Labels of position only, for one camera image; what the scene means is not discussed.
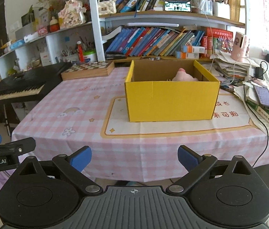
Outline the smartphone on shelf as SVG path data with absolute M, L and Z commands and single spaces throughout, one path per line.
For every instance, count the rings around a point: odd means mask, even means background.
M 191 12 L 191 1 L 165 1 L 165 11 Z

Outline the black Yamaha keyboard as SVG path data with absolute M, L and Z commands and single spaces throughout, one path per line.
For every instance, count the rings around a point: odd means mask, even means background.
M 0 81 L 0 105 L 40 101 L 62 80 L 62 72 L 72 66 L 70 62 L 38 67 L 13 74 Z

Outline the pink cylindrical holder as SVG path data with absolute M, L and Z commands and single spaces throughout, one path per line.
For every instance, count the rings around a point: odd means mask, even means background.
M 236 32 L 233 48 L 231 52 L 231 58 L 233 60 L 241 61 L 246 56 L 249 39 L 247 35 Z

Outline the smartphone on books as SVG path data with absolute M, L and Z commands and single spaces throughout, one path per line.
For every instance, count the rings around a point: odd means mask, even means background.
M 269 110 L 269 90 L 265 87 L 254 86 L 261 107 Z

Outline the white bookshelf unit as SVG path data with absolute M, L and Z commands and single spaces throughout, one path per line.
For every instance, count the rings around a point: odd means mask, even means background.
M 5 18 L 8 38 L 15 39 L 15 30 L 21 27 L 21 17 L 26 14 L 32 5 L 36 5 L 38 0 L 5 0 Z M 113 30 L 120 25 L 129 23 L 175 23 L 179 26 L 196 24 L 199 26 L 216 27 L 221 29 L 239 28 L 245 30 L 245 24 L 234 22 L 225 18 L 211 15 L 195 14 L 189 12 L 167 12 L 167 11 L 143 11 L 117 13 L 113 15 L 103 15 L 99 18 L 100 26 L 104 30 Z M 94 45 L 103 46 L 104 41 L 97 41 L 93 34 L 92 22 L 77 25 L 71 28 L 64 28 L 54 33 L 43 35 L 33 41 L 20 46 L 14 51 L 10 51 L 0 56 L 0 75 L 7 77 L 8 70 L 14 65 L 15 59 L 19 59 L 22 69 L 27 69 L 33 58 L 39 58 L 44 51 L 48 52 L 51 63 L 56 63 L 62 58 L 62 50 L 68 47 L 74 48 L 77 41 L 83 39 L 85 44 L 92 42 Z

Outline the yellow cardboard box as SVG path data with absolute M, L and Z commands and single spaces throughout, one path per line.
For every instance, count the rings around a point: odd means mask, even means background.
M 195 82 L 173 82 L 183 68 Z M 133 60 L 125 79 L 131 122 L 212 119 L 220 81 L 197 60 Z

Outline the white quilted handbag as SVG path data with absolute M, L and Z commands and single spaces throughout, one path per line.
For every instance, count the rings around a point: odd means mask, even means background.
M 116 3 L 114 0 L 101 1 L 98 0 L 99 15 L 108 15 L 116 13 Z

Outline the black charger adapter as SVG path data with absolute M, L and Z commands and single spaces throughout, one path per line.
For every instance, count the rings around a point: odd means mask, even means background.
M 266 61 L 262 60 L 259 67 L 255 68 L 255 78 L 256 79 L 264 79 L 264 75 L 268 71 L 268 64 Z

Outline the green lid white jar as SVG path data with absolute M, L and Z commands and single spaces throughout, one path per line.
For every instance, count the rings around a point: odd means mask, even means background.
M 83 52 L 83 57 L 85 63 L 97 62 L 97 54 L 95 49 Z

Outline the orange white small box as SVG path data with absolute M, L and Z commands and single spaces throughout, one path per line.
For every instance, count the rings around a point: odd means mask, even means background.
M 182 46 L 181 51 L 184 52 L 184 53 L 204 54 L 205 53 L 205 47 L 201 47 L 201 46 Z

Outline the pink plush pig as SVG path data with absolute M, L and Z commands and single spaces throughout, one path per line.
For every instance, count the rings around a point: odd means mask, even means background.
M 192 77 L 190 74 L 188 74 L 185 69 L 180 68 L 177 71 L 177 74 L 173 79 L 168 79 L 167 81 L 173 81 L 173 82 L 195 82 L 198 81 L 196 77 Z

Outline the wooden chess board box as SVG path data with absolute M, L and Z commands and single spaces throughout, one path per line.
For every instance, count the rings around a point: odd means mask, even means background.
M 115 68 L 114 61 L 101 61 L 74 65 L 61 73 L 62 80 L 75 80 L 91 77 L 107 77 Z

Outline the white pen holder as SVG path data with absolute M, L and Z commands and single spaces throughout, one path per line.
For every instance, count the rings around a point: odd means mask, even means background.
M 72 54 L 72 55 L 69 55 L 69 56 L 63 56 L 62 60 L 64 62 L 71 62 L 71 63 L 79 62 L 79 56 L 78 56 L 78 54 Z

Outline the pink checkered tablecloth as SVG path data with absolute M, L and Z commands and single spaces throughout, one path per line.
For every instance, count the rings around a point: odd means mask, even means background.
M 183 176 L 177 149 L 230 160 L 242 155 L 255 166 L 269 164 L 269 139 L 256 128 L 243 102 L 221 91 L 211 120 L 134 123 L 128 119 L 124 80 L 127 68 L 107 77 L 63 81 L 42 99 L 12 133 L 32 137 L 35 156 L 50 160 L 92 149 L 85 168 L 96 178 L 156 181 Z

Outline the red bottle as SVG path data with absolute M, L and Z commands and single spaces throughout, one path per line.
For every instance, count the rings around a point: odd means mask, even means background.
M 79 61 L 83 63 L 84 62 L 83 47 L 82 47 L 82 42 L 80 40 L 77 41 L 77 50 L 78 50 Z

